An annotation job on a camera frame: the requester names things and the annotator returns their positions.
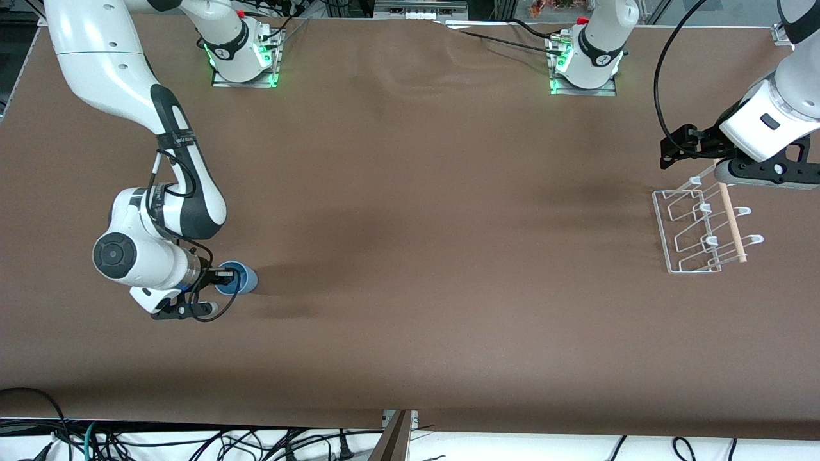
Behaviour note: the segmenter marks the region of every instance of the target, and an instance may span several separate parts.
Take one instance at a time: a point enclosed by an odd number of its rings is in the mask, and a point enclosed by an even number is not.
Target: metal mounting plate
[[[544,45],[547,49],[558,50],[561,52],[567,51],[566,37],[569,35],[569,30],[562,30],[558,39],[544,39]],[[574,84],[569,83],[566,77],[556,72],[555,68],[558,66],[558,61],[562,57],[553,54],[547,54],[547,67],[549,68],[549,92],[551,94],[568,94],[571,96],[616,96],[615,78],[609,77],[604,86],[596,89],[578,88]]]
[[[264,44],[273,47],[269,51],[262,52],[263,58],[270,58],[271,66],[255,79],[246,82],[232,82],[223,78],[214,68],[211,86],[215,88],[276,88],[279,85],[279,71],[282,67],[282,51],[285,49],[285,31],[280,31]]]

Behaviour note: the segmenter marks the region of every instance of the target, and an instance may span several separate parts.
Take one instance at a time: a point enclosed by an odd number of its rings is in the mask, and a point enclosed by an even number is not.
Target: black cable
[[[191,309],[191,317],[193,317],[197,322],[202,322],[202,323],[213,322],[217,318],[222,317],[223,315],[225,315],[225,313],[228,312],[228,309],[230,309],[230,306],[232,306],[234,304],[234,300],[236,299],[236,295],[239,294],[240,284],[242,283],[242,276],[241,276],[241,274],[239,274],[239,271],[237,271],[233,267],[227,267],[227,269],[234,273],[234,279],[236,280],[236,290],[234,290],[234,293],[230,296],[230,300],[228,300],[228,304],[226,304],[225,307],[222,308],[222,310],[219,311],[219,313],[217,315],[213,316],[213,317],[208,317],[208,318],[199,317],[194,312],[194,310]],[[198,300],[199,299],[199,291],[196,292],[196,296],[197,296],[197,300]]]
[[[527,24],[526,22],[521,21],[520,19],[517,19],[517,18],[514,18],[514,17],[509,18],[505,22],[518,24],[521,27],[523,27],[530,34],[533,34],[536,37],[541,37],[542,39],[548,39],[551,35],[554,35],[554,34],[557,34],[558,32],[561,32],[561,30],[559,29],[559,30],[556,30],[555,32],[550,32],[548,34],[543,34],[543,33],[539,32],[538,30],[535,30],[535,29],[531,28],[530,25]]]
[[[160,153],[160,152],[165,152],[165,151],[161,151],[160,149],[157,149],[157,153]],[[188,237],[184,237],[182,235],[179,235],[176,232],[174,232],[173,230],[168,229],[167,227],[165,227],[163,224],[160,224],[159,220],[157,219],[157,216],[154,214],[153,200],[152,200],[152,198],[153,198],[152,189],[153,189],[154,181],[156,179],[157,179],[157,173],[152,172],[151,173],[151,179],[148,180],[148,187],[145,189],[145,194],[146,194],[146,196],[145,196],[145,207],[147,208],[146,212],[148,213],[148,217],[151,218],[151,222],[153,222],[154,225],[158,226],[163,231],[167,232],[169,235],[172,235],[173,237],[175,237],[177,239],[183,240],[183,241],[188,242],[189,244],[191,244],[193,246],[196,246],[196,247],[199,247],[199,248],[205,250],[205,253],[207,253],[207,255],[208,255],[208,264],[209,265],[213,264],[213,252],[211,251],[210,248],[208,248],[207,246],[205,246],[203,244],[200,244],[199,242],[191,240]]]
[[[737,438],[731,440],[731,445],[729,446],[729,456],[726,457],[727,461],[732,461],[735,458],[735,447],[737,447]]]
[[[160,446],[174,446],[174,445],[193,445],[193,444],[201,444],[207,442],[207,439],[201,440],[180,440],[177,442],[164,442],[164,443],[156,443],[156,444],[140,444],[134,442],[126,442],[120,441],[120,445],[128,445],[128,446],[137,446],[143,448],[153,448],[153,447],[160,447]]]
[[[691,457],[691,459],[684,458],[681,452],[678,451],[677,442],[680,441],[682,441],[686,445],[686,448],[689,450],[689,456]],[[692,450],[692,445],[690,445],[689,441],[684,437],[675,437],[674,439],[672,439],[672,450],[675,452],[675,455],[680,461],[695,461],[695,451]]]
[[[251,431],[251,433],[253,434],[253,438],[256,439],[257,443],[259,444],[259,458],[261,458],[262,456],[265,456],[265,449],[262,445],[262,439],[259,438],[256,431]]]
[[[355,455],[348,444],[348,437],[344,434],[343,429],[339,429],[339,461],[347,461],[354,456]]]
[[[268,459],[272,458],[273,455],[276,454],[276,452],[278,452],[279,450],[282,450],[294,438],[296,438],[297,436],[302,435],[306,431],[307,431],[306,429],[288,429],[288,431],[285,433],[285,435],[281,439],[279,439],[275,444],[273,444],[271,449],[268,450],[267,454],[265,456],[263,456],[262,459],[260,459],[260,461],[267,461]]]
[[[509,40],[497,39],[495,37],[490,37],[489,35],[475,34],[473,32],[467,32],[466,30],[456,29],[456,31],[461,32],[462,34],[470,35],[471,37],[478,37],[479,39],[488,39],[488,40],[492,40],[494,42],[499,42],[499,43],[504,43],[504,44],[507,44],[507,45],[512,45],[513,47],[531,49],[531,50],[535,50],[535,51],[545,52],[547,54],[554,54],[556,56],[561,54],[561,52],[559,52],[558,50],[551,50],[551,49],[547,49],[547,48],[538,48],[538,47],[534,47],[532,45],[526,45],[524,43],[510,42]]]
[[[254,433],[254,431],[248,431],[248,433],[247,433],[247,434],[245,434],[244,436],[241,436],[241,437],[240,437],[240,438],[238,438],[238,439],[234,439],[233,437],[228,436],[228,435],[225,435],[225,436],[223,436],[223,437],[220,437],[220,441],[222,442],[222,448],[220,449],[219,454],[216,456],[217,461],[222,461],[222,460],[225,458],[225,455],[226,455],[226,454],[228,454],[228,452],[229,452],[231,449],[233,449],[233,448],[236,448],[237,450],[242,450],[242,451],[244,451],[245,453],[250,454],[251,456],[253,456],[253,461],[257,461],[257,457],[256,457],[256,454],[255,454],[255,453],[252,453],[251,451],[249,451],[249,450],[247,450],[247,449],[245,449],[245,448],[242,448],[242,447],[240,447],[240,446],[237,446],[239,443],[241,443],[241,442],[242,442],[242,440],[244,440],[244,439],[245,439],[245,437],[250,436],[250,435],[251,435],[251,434],[253,434],[253,433]],[[232,443],[230,443],[230,444],[226,445],[226,443],[225,443],[225,439],[230,440]]]
[[[196,190],[197,190],[197,181],[194,180],[194,174],[191,172],[190,168],[188,168],[188,166],[185,165],[183,162],[180,162],[179,159],[177,159],[172,153],[168,153],[167,151],[162,150],[162,149],[157,149],[157,153],[160,153],[160,154],[168,157],[168,160],[171,162],[172,167],[174,166],[174,164],[179,165],[180,169],[182,169],[183,176],[185,176],[188,179],[188,181],[191,183],[191,191],[186,192],[184,194],[180,194],[179,192],[174,192],[173,190],[168,190],[168,189],[165,189],[165,191],[170,195],[173,195],[175,197],[181,197],[183,199],[187,199],[188,197],[193,197],[194,192],[196,192]]]
[[[666,44],[663,45],[663,50],[661,50],[661,54],[658,57],[658,65],[655,67],[655,77],[654,77],[654,81],[653,81],[655,111],[658,113],[658,122],[661,125],[661,130],[663,130],[663,134],[666,135],[667,138],[669,138],[669,141],[672,142],[672,145],[675,146],[675,148],[681,150],[684,153],[688,153],[689,155],[699,155],[699,153],[693,152],[693,151],[690,151],[689,149],[685,149],[685,148],[681,147],[672,138],[672,133],[670,133],[669,129],[667,128],[666,120],[663,119],[663,111],[661,110],[661,101],[660,101],[658,87],[659,87],[659,82],[660,82],[661,67],[663,66],[663,61],[666,59],[666,55],[667,55],[667,52],[669,51],[669,47],[672,46],[672,42],[675,40],[675,37],[677,37],[678,33],[680,33],[681,29],[683,29],[683,25],[686,24],[686,22],[689,20],[689,18],[691,18],[692,15],[695,14],[695,11],[697,11],[698,8],[700,8],[700,6],[703,5],[704,3],[706,3],[706,0],[698,0],[698,2],[689,11],[687,11],[685,15],[683,15],[683,18],[681,18],[681,22],[677,23],[677,26],[672,31],[672,34],[669,35],[669,39],[667,40]]]
[[[262,5],[262,2],[250,2],[249,0],[236,0],[236,2],[243,3],[245,5],[248,5],[249,7],[254,7],[256,9],[265,8],[266,10],[271,10],[274,13],[276,13],[277,15],[279,15],[280,17],[285,15],[282,10],[278,10],[274,7],[264,7]]]
[[[226,433],[226,431],[219,431],[216,434],[214,434],[214,436],[211,437],[210,439],[205,440],[205,442],[202,445],[200,445],[199,448],[197,448],[197,450],[194,451],[193,454],[191,454],[191,457],[188,458],[188,461],[197,461],[199,459],[199,457],[201,457],[203,455],[203,453],[205,453],[205,450],[207,450],[207,447],[210,446],[216,439],[218,439],[218,438],[222,437],[223,435],[225,435],[225,433]]]
[[[48,442],[48,444],[44,446],[36,456],[34,456],[32,461],[46,461],[46,458],[48,458],[48,452],[51,451],[52,445],[54,445],[54,442]]]
[[[623,445],[623,442],[625,440],[626,436],[621,436],[621,438],[618,439],[617,443],[615,444],[615,450],[613,450],[612,456],[609,457],[609,461],[615,461],[615,458],[617,458],[617,452],[621,451],[621,445]]]
[[[68,430],[68,424],[66,423],[66,415],[62,412],[60,408],[60,404],[46,391],[35,389],[34,387],[7,387],[6,389],[0,389],[0,395],[3,394],[10,394],[13,392],[28,392],[30,394],[36,394],[44,399],[48,400],[48,402],[54,407],[54,411],[57,412],[57,416],[60,417],[60,424],[62,426],[63,431],[65,432],[66,438],[71,438],[71,432]],[[74,450],[69,446],[68,447],[68,459],[71,461],[74,459]]]
[[[296,16],[288,16],[288,19],[285,20],[285,22],[282,24],[282,26],[280,26],[279,29],[274,30],[273,32],[269,33],[268,35],[262,36],[262,40],[267,40],[267,39],[279,34],[282,30],[285,30],[285,27],[287,27],[290,20],[294,19],[295,17]]]
[[[351,432],[346,432],[345,435],[346,436],[359,436],[361,434],[381,434],[383,432],[384,431],[351,431]],[[302,441],[305,441],[305,440],[308,440],[308,439],[312,439],[313,437],[316,437],[316,439],[311,440],[311,441],[309,441],[307,443],[304,443],[304,444],[301,444],[301,445],[293,445],[292,450],[296,451],[296,450],[300,450],[300,449],[302,449],[306,446],[317,444],[317,443],[325,441],[325,440],[336,439],[336,438],[340,437],[340,434],[331,434],[329,436],[310,436],[310,437],[306,437],[305,439],[302,439],[302,440],[296,440],[294,443],[297,444],[299,442],[302,442]],[[281,455],[277,456],[276,458],[274,458],[272,461],[280,461],[284,457],[285,457],[285,455],[281,454]]]

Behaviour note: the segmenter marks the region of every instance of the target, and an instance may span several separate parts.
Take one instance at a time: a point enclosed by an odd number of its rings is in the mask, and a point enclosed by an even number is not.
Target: brown tablecloth
[[[706,164],[658,169],[669,29],[635,31],[616,98],[575,98],[549,94],[539,53],[426,21],[311,21],[279,88],[212,89],[184,17],[135,22],[228,203],[208,244],[259,286],[218,322],[155,322],[95,271],[155,143],[70,92],[44,30],[0,126],[0,386],[72,418],[820,434],[817,193],[734,188],[767,239],[749,263],[663,265],[650,193]],[[670,127],[710,126],[786,52],[766,30],[684,31]]]

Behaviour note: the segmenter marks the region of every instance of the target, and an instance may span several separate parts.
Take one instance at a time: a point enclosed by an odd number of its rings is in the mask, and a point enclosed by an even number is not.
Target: wooden dowel
[[[735,250],[737,251],[738,261],[746,262],[746,252],[743,250],[743,237],[740,236],[740,230],[737,228],[737,220],[735,219],[735,208],[731,205],[731,197],[729,197],[729,188],[722,182],[717,183],[720,188],[720,195],[723,199],[723,207],[726,209],[726,216],[729,218],[729,231],[731,232],[731,239],[735,243]]]

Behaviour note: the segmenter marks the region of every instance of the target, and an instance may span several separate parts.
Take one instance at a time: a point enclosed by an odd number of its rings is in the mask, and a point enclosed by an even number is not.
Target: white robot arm
[[[569,30],[572,48],[555,70],[578,88],[604,86],[617,73],[623,46],[639,17],[635,0],[602,0],[592,11],[589,23]]]
[[[732,184],[813,189],[820,165],[808,162],[820,129],[820,0],[778,0],[794,52],[755,82],[706,131],[684,125],[661,142],[661,168],[684,158],[720,158],[715,176]],[[786,148],[799,149],[796,161]]]
[[[177,181],[154,185],[152,175],[148,188],[117,195],[108,230],[94,245],[94,265],[110,280],[131,286],[132,297],[155,318],[187,317],[185,306],[173,304],[178,296],[228,280],[210,268],[211,261],[171,240],[213,237],[227,210],[182,106],[159,84],[143,54],[130,11],[179,7],[197,26],[217,70],[233,81],[251,80],[270,65],[260,52],[268,26],[239,18],[228,0],[47,0],[45,7],[71,90],[89,105],[151,130],[157,137],[153,175],[168,157]],[[200,304],[188,308],[199,309],[194,315],[214,310],[212,303]]]

